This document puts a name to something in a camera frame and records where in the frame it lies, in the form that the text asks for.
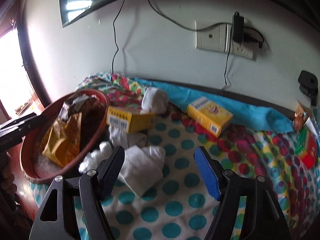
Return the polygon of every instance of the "colorful polka dot blanket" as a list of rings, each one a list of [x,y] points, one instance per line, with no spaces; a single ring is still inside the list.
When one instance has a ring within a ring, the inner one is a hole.
[[[98,73],[86,78],[79,89],[103,91],[112,105],[140,106],[146,87],[125,77]],[[204,239],[219,202],[208,194],[194,161],[194,151],[203,145],[223,168],[239,176],[265,176],[273,187],[288,223],[292,239],[299,239],[320,210],[319,160],[307,170],[294,154],[294,134],[255,131],[230,125],[220,138],[190,119],[175,106],[157,116],[148,131],[151,145],[165,149],[163,179],[142,198],[116,181],[112,194],[101,202],[116,239]],[[40,206],[48,185],[29,184]],[[75,209],[82,240],[89,239],[79,197]],[[240,199],[231,239],[240,236],[245,197]]]

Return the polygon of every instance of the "wall switch plate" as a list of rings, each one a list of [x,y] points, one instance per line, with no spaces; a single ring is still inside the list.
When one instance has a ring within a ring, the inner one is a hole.
[[[211,25],[196,21],[196,28],[201,29]],[[227,25],[219,25],[203,32],[196,32],[196,48],[218,52],[225,52],[226,49]]]
[[[209,26],[210,23],[196,21],[196,28],[201,29]],[[203,32],[196,32],[196,48],[228,53],[231,38],[231,24],[222,24]],[[231,54],[253,59],[253,50],[244,43],[231,42]]]

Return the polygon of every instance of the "metal bolt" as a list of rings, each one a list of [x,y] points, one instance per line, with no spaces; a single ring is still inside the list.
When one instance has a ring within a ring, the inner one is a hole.
[[[257,180],[260,181],[260,182],[265,182],[266,181],[266,179],[263,176],[258,176]]]
[[[224,174],[226,174],[227,176],[231,176],[233,174],[233,171],[228,169],[224,171]]]
[[[96,174],[96,171],[95,171],[95,170],[89,170],[89,171],[87,172],[87,174],[88,174],[89,176],[93,176],[94,174]]]
[[[54,178],[56,182],[62,181],[63,177],[61,175]]]

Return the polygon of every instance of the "turquoise fabric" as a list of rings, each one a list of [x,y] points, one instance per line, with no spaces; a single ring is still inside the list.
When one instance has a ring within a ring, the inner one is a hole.
[[[166,91],[169,101],[185,112],[188,104],[199,97],[205,96],[233,113],[233,124],[244,125],[256,131],[293,132],[292,121],[271,107],[253,106],[230,98],[163,82],[148,81],[140,78],[134,78],[134,80],[140,84],[158,87]]]

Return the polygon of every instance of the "yellow cardboard box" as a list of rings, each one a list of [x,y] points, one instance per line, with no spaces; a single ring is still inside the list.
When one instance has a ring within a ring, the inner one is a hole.
[[[155,114],[136,108],[109,106],[107,124],[125,130],[139,132],[153,127]]]
[[[188,115],[216,137],[228,127],[233,117],[231,112],[206,97],[189,104]]]

